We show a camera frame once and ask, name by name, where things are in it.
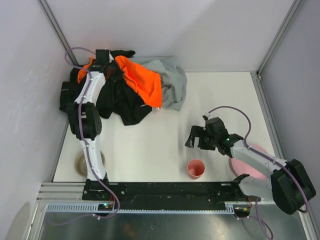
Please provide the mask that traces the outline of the black garment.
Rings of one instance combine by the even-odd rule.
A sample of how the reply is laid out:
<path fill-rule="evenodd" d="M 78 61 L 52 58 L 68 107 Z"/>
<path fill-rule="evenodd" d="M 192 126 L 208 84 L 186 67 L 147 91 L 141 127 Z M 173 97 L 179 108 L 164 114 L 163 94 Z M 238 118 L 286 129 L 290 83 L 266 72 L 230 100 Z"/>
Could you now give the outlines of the black garment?
<path fill-rule="evenodd" d="M 100 117 L 109 119 L 112 113 L 120 116 L 125 126 L 140 123 L 152 112 L 152 107 L 127 85 L 124 75 L 118 81 L 106 80 L 100 90 L 96 108 Z"/>
<path fill-rule="evenodd" d="M 66 113 L 67 105 L 73 103 L 81 93 L 87 72 L 83 69 L 73 68 L 68 81 L 64 81 L 61 86 L 59 98 L 59 110 Z"/>

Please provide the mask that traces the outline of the orange jacket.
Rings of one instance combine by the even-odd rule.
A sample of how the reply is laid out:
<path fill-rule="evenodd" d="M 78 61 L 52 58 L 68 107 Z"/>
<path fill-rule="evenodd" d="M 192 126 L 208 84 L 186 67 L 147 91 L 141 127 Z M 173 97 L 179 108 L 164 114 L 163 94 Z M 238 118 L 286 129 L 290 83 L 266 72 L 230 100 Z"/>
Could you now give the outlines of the orange jacket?
<path fill-rule="evenodd" d="M 162 85 L 158 73 L 148 70 L 131 59 L 118 55 L 114 57 L 115 62 L 124 72 L 124 80 L 144 101 L 153 108 L 162 106 Z"/>

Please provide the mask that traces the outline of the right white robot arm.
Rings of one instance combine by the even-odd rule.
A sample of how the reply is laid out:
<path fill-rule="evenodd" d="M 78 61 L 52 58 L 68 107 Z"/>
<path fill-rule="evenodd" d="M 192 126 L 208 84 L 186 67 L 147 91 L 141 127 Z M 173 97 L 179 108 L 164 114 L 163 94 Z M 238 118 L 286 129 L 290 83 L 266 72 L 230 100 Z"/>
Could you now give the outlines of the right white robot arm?
<path fill-rule="evenodd" d="M 220 154 L 237 159 L 266 177 L 259 179 L 242 174 L 238 186 L 244 195 L 272 200 L 288 215 L 299 211 L 302 206 L 309 210 L 309 200 L 316 196 L 316 189 L 300 161 L 280 159 L 247 144 L 242 136 L 230 134 L 218 117 L 204 120 L 204 126 L 191 127 L 184 144 L 186 147 L 194 148 L 195 139 L 198 139 L 197 146 L 201 150 L 218 150 Z"/>

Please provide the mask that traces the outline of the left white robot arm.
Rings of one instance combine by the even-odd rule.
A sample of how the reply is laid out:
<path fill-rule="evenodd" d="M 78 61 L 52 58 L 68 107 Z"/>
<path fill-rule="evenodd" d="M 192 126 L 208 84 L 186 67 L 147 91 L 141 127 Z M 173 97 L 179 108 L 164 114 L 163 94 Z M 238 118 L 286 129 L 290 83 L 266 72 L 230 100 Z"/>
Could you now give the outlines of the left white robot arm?
<path fill-rule="evenodd" d="M 87 167 L 87 179 L 90 181 L 103 181 L 108 178 L 99 144 L 102 120 L 96 103 L 106 83 L 108 67 L 113 61 L 114 57 L 110 50 L 97 49 L 95 59 L 88 68 L 74 66 L 84 70 L 86 76 L 82 78 L 83 87 L 79 95 L 66 107 L 69 126 L 81 144 Z"/>

